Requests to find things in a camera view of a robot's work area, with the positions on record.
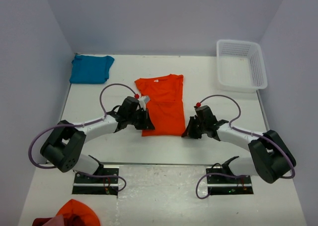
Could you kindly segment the orange t shirt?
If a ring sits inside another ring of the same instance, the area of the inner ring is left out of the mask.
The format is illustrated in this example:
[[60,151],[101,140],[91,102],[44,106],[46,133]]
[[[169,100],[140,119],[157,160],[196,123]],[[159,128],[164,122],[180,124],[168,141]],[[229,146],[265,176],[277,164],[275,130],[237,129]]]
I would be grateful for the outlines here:
[[155,78],[140,78],[135,85],[141,95],[147,95],[149,116],[154,130],[143,130],[142,136],[181,136],[185,131],[183,108],[183,75],[169,74]]

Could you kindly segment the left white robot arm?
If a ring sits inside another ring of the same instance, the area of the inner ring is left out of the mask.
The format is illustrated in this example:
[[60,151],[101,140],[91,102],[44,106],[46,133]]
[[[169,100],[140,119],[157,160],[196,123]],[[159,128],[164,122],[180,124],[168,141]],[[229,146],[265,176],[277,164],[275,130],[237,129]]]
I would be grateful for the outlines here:
[[99,119],[81,124],[61,121],[40,149],[41,155],[65,173],[70,170],[84,174],[93,183],[103,178],[101,163],[81,153],[85,143],[106,134],[114,134],[128,125],[137,130],[154,130],[146,104],[148,96],[138,99],[128,96],[117,111],[110,111]]

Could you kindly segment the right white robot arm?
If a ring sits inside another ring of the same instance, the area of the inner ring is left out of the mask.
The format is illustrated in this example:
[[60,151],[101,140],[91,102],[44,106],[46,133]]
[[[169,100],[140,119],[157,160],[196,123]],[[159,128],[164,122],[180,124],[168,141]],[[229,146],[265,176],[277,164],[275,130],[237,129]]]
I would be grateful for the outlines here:
[[258,175],[267,183],[295,177],[296,160],[276,131],[252,132],[238,128],[227,120],[217,120],[209,106],[195,109],[183,138],[200,139],[203,134],[250,153],[248,158],[235,156],[222,164],[222,178],[232,183],[238,178]]

